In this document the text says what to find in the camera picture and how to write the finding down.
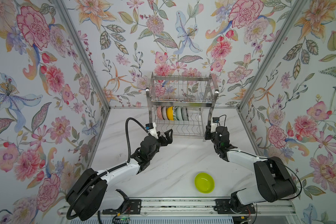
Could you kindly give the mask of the lime green bowl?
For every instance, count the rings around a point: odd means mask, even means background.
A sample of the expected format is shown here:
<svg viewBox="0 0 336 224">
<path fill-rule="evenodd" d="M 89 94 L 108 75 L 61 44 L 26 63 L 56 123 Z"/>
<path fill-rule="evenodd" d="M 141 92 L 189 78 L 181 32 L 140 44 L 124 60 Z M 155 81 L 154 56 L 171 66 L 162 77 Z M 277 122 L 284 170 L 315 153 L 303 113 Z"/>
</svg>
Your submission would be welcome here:
<svg viewBox="0 0 336 224">
<path fill-rule="evenodd" d="M 210 194 L 215 188 L 215 181 L 212 176 L 202 172 L 196 175 L 194 185 L 200 193 Z"/>
</svg>

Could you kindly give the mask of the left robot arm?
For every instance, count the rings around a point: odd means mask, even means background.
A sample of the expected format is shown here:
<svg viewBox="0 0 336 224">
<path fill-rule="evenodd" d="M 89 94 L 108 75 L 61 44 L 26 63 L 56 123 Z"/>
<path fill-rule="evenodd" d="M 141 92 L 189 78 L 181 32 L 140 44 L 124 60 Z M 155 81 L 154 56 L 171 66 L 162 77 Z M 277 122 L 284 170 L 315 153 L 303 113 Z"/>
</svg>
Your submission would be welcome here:
<svg viewBox="0 0 336 224">
<path fill-rule="evenodd" d="M 66 218 L 72 220 L 78 217 L 81 221 L 86 221 L 100 211 L 112 211 L 117 216 L 126 213 L 129 197 L 113 186 L 143 172 L 160 148 L 172 142 L 172 129 L 163 135 L 148 135 L 127 162 L 100 171 L 87 169 L 66 196 L 66 202 L 70 205 Z"/>
</svg>

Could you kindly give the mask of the pink striped bowl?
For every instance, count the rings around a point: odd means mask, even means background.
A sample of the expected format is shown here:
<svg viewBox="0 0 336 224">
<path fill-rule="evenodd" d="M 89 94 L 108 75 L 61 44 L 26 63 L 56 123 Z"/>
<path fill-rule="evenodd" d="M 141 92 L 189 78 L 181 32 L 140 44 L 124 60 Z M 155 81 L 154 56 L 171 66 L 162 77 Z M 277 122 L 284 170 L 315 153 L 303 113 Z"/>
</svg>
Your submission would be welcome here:
<svg viewBox="0 0 336 224">
<path fill-rule="evenodd" d="M 166 106 L 161 107 L 161 113 L 164 120 L 168 120 Z"/>
</svg>

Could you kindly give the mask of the yellow bowl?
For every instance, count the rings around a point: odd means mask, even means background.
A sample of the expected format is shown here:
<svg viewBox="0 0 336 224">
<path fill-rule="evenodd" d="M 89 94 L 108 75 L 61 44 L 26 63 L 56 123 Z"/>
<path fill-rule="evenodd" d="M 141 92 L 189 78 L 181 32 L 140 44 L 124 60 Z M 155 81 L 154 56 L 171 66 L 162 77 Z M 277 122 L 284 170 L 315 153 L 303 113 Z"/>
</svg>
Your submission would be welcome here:
<svg viewBox="0 0 336 224">
<path fill-rule="evenodd" d="M 168 120 L 170 121 L 174 120 L 174 108 L 172 106 L 167 107 L 166 115 L 167 115 Z"/>
</svg>

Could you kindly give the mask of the pale celadon bowl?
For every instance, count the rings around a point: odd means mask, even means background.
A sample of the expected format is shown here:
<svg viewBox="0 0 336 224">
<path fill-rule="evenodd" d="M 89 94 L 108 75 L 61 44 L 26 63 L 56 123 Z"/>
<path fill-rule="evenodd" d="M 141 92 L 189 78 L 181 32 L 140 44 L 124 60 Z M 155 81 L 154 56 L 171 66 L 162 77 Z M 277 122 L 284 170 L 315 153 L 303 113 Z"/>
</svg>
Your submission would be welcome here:
<svg viewBox="0 0 336 224">
<path fill-rule="evenodd" d="M 176 118 L 179 121 L 183 121 L 181 107 L 177 106 L 175 109 Z"/>
</svg>

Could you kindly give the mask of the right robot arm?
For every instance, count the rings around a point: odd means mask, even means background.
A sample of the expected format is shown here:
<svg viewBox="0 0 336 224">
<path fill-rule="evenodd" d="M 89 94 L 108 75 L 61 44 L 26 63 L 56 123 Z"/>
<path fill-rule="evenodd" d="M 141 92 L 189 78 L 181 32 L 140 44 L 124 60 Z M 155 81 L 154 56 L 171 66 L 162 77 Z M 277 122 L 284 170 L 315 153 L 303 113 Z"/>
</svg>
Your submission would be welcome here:
<svg viewBox="0 0 336 224">
<path fill-rule="evenodd" d="M 231 194 L 231 209 L 238 210 L 253 203 L 286 200 L 297 192 L 297 186 L 280 158 L 263 158 L 238 149 L 230 143 L 230 133 L 223 126 L 206 126 L 204 138 L 212 141 L 221 159 L 238 164 L 255 175 L 254 186 Z"/>
</svg>

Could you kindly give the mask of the dark blue flower bowl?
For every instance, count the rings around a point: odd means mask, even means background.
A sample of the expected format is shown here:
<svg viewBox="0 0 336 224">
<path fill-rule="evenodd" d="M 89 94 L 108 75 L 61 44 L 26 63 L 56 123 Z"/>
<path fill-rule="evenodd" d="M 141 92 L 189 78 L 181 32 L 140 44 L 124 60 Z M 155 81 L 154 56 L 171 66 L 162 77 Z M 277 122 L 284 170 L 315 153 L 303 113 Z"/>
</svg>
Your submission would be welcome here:
<svg viewBox="0 0 336 224">
<path fill-rule="evenodd" d="M 187 107 L 181 107 L 181 114 L 182 114 L 183 121 L 189 121 Z"/>
</svg>

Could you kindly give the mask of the green leaf pattern bowl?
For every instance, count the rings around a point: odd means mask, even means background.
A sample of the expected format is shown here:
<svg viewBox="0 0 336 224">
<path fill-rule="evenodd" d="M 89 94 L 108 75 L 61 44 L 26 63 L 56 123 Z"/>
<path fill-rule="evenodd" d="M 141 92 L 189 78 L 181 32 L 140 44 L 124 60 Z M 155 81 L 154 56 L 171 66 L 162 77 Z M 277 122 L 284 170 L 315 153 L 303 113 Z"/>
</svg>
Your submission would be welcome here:
<svg viewBox="0 0 336 224">
<path fill-rule="evenodd" d="M 174 107 L 172 108 L 172 113 L 173 113 L 173 120 L 174 120 L 174 121 L 177 121 L 178 118 L 177 118 L 177 115 L 176 115 L 176 106 L 174 106 Z"/>
</svg>

